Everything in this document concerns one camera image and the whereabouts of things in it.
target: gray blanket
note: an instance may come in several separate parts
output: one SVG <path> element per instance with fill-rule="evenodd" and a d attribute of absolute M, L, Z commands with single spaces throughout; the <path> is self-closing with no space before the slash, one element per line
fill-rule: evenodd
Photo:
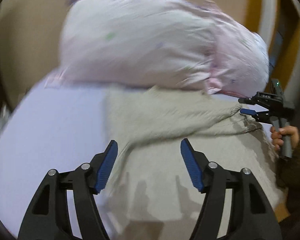
<path fill-rule="evenodd" d="M 280 202 L 283 194 L 275 186 L 271 147 L 262 126 L 239 113 L 239 103 L 201 92 L 114 88 L 107 105 L 109 137 L 119 146 L 104 192 L 113 237 L 189 238 L 204 194 L 193 187 L 180 154 L 185 137 L 225 169 L 249 167 L 271 205 Z M 230 207 L 227 190 L 219 236 L 226 233 Z"/>

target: bed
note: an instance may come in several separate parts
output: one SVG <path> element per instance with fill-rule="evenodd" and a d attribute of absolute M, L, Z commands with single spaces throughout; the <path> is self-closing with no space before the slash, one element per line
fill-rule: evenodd
<path fill-rule="evenodd" d="M 106 87 L 45 89 L 44 83 L 45 79 L 24 98 L 0 136 L 0 220 L 14 236 L 49 169 L 73 170 L 103 152 L 108 144 Z M 237 100 L 222 94 L 213 97 Z M 257 105 L 251 108 L 263 109 Z M 263 127 L 269 137 L 270 125 Z M 80 236 L 74 203 L 68 204 L 74 235 Z"/>

